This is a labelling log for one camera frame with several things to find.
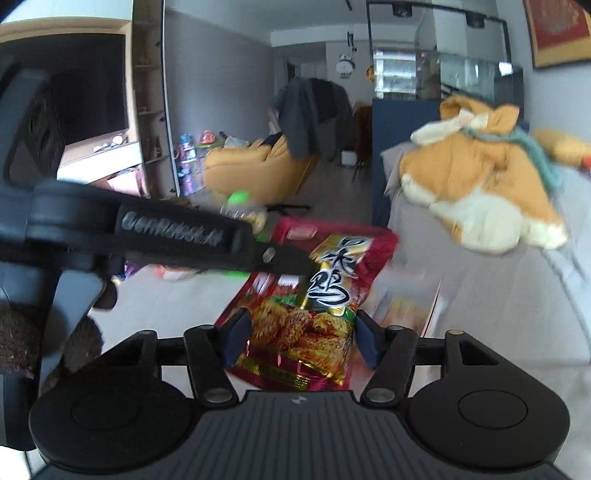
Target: black television screen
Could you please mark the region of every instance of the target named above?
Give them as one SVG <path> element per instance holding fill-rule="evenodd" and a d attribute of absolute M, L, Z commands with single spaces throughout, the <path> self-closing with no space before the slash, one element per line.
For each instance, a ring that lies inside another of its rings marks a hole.
<path fill-rule="evenodd" d="M 42 35 L 0 43 L 25 68 L 45 70 L 66 145 L 128 128 L 125 36 Z"/>

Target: black spotlight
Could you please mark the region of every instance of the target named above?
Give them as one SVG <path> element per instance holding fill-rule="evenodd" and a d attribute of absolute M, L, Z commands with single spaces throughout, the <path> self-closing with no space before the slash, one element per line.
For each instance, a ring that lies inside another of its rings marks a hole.
<path fill-rule="evenodd" d="M 479 30 L 482 30 L 485 27 L 484 19 L 485 16 L 482 14 L 477 14 L 475 12 L 466 12 L 466 23 L 468 27 L 478 28 Z"/>
<path fill-rule="evenodd" d="M 413 15 L 413 6 L 406 2 L 392 4 L 392 13 L 395 17 L 410 18 Z"/>

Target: glass display case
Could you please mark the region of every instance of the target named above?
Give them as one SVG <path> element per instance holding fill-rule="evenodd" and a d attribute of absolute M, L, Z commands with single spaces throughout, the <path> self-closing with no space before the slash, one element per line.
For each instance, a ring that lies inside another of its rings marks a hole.
<path fill-rule="evenodd" d="M 377 98 L 433 100 L 469 95 L 491 105 L 523 107 L 523 71 L 507 62 L 491 62 L 438 51 L 379 49 L 374 52 Z"/>

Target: chair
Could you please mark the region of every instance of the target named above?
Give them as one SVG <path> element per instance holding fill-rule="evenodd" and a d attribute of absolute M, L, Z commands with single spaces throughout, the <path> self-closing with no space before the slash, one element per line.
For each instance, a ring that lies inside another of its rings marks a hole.
<path fill-rule="evenodd" d="M 261 144 L 262 140 L 258 140 L 250 147 L 211 151 L 204 164 L 205 186 L 225 196 L 245 190 L 254 202 L 286 216 L 287 209 L 310 210 L 309 205 L 282 202 L 299 191 L 319 156 L 296 160 L 290 154 L 285 135 L 273 147 Z"/>

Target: picture frame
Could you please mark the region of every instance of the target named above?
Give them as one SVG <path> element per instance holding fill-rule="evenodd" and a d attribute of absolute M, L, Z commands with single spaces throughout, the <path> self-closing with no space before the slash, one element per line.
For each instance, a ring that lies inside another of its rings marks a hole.
<path fill-rule="evenodd" d="M 591 61 L 591 16 L 574 0 L 523 0 L 535 70 Z"/>

